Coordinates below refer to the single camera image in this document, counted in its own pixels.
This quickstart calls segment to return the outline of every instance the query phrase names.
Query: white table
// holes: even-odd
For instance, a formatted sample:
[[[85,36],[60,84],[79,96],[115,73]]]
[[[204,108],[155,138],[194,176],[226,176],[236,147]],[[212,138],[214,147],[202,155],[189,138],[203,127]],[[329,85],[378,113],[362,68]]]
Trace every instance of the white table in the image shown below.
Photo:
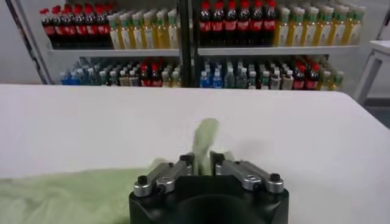
[[[333,92],[0,85],[0,177],[174,160],[205,117],[281,174],[290,223],[390,223],[390,131]]]

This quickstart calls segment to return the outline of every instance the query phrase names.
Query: green cloth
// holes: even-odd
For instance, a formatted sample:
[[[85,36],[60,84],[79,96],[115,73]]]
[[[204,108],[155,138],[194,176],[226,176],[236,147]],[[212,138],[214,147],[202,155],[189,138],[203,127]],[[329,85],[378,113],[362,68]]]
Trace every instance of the green cloth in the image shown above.
[[[210,170],[208,148],[218,130],[204,119],[195,131],[196,166]],[[129,193],[144,169],[87,170],[21,179],[0,179],[1,224],[128,224]]]

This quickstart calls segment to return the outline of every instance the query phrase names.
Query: bottle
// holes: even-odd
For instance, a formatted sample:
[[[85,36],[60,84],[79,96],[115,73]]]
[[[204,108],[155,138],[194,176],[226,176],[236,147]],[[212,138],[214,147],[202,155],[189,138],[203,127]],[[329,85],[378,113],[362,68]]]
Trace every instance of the bottle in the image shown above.
[[[199,45],[211,45],[211,11],[210,3],[207,0],[202,1],[199,18]]]
[[[156,46],[154,46],[154,41],[153,41],[151,13],[149,13],[149,12],[144,14],[144,27],[143,27],[143,29],[144,29],[144,33],[145,33],[146,48],[147,49],[156,48]]]
[[[323,7],[322,22],[317,24],[316,33],[314,34],[314,46],[325,46],[330,36],[332,29],[332,14],[334,8]]]
[[[246,89],[247,88],[247,69],[241,68],[240,73],[236,77],[236,87],[238,89]]]
[[[143,49],[143,35],[142,35],[142,29],[141,29],[141,21],[140,21],[140,14],[136,13],[132,15],[133,17],[133,33],[134,33],[134,40],[135,40],[135,47],[137,49]]]
[[[294,90],[303,90],[303,85],[305,83],[305,70],[306,68],[303,65],[298,66],[298,70],[294,77],[294,83],[292,84]]]
[[[170,47],[177,49],[179,48],[179,42],[177,38],[177,26],[176,26],[176,9],[171,10],[168,13],[168,21],[169,21],[169,27],[168,27],[168,33],[169,33],[169,43]]]
[[[261,89],[269,89],[269,71],[263,71],[263,78],[261,79]]]
[[[291,90],[293,88],[293,83],[294,83],[293,71],[287,70],[286,75],[283,76],[282,89]]]
[[[301,8],[294,9],[294,22],[290,24],[288,30],[287,37],[287,45],[288,46],[299,46],[300,38],[302,36],[303,31],[303,14],[305,14],[305,10]]]
[[[241,1],[241,10],[238,14],[237,20],[237,44],[249,44],[249,2],[248,0]]]
[[[215,3],[215,11],[213,13],[213,19],[211,22],[211,33],[213,37],[214,46],[223,46],[225,44],[224,33],[224,3],[218,1]]]
[[[274,35],[275,35],[275,13],[276,3],[274,0],[268,1],[268,7],[266,7],[265,18],[264,18],[264,34],[263,34],[263,45],[272,46]]]
[[[225,44],[234,46],[237,44],[236,37],[237,11],[236,2],[229,1],[229,10],[225,17]]]
[[[289,18],[290,10],[287,8],[282,8],[281,20],[278,23],[276,31],[275,31],[275,40],[274,46],[285,47],[287,43],[287,35],[288,35],[288,18]]]
[[[101,48],[112,49],[113,45],[110,36],[110,24],[108,23],[107,15],[101,5],[96,7],[96,25],[101,40]]]
[[[346,29],[346,15],[349,11],[348,7],[339,6],[336,12],[336,21],[330,30],[328,45],[339,46],[342,44],[342,38]]]
[[[318,9],[315,7],[309,8],[308,20],[303,26],[302,38],[300,40],[301,46],[312,46],[314,34],[317,28]]]
[[[235,79],[233,68],[228,68],[225,75],[224,88],[233,89],[235,87]]]
[[[250,44],[262,45],[263,44],[263,9],[261,7],[261,1],[254,1],[255,7],[252,10],[250,16]]]
[[[360,40],[361,28],[363,27],[363,16],[366,11],[364,6],[357,7],[354,13],[353,21],[347,25],[345,34],[342,38],[344,45],[358,45]]]

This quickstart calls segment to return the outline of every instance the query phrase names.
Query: blue bottle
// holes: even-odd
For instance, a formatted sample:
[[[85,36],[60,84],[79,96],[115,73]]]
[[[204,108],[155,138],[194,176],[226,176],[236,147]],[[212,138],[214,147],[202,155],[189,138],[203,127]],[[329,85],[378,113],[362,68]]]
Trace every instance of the blue bottle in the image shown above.
[[[213,86],[216,89],[221,89],[223,86],[223,81],[221,77],[221,73],[219,71],[216,71],[213,77]]]
[[[209,87],[209,79],[206,71],[202,71],[200,75],[200,87],[208,88]]]

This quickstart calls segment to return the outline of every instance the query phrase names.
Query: shelf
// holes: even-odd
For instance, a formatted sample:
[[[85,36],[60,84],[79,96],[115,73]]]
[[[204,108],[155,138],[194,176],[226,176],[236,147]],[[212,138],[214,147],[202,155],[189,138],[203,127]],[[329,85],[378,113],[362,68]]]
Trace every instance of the shelf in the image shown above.
[[[299,54],[345,54],[353,53],[359,46],[319,46],[319,47],[202,47],[197,50],[201,56],[218,55],[299,55]]]
[[[178,49],[145,50],[48,50],[49,56],[66,55],[72,57],[178,57]]]

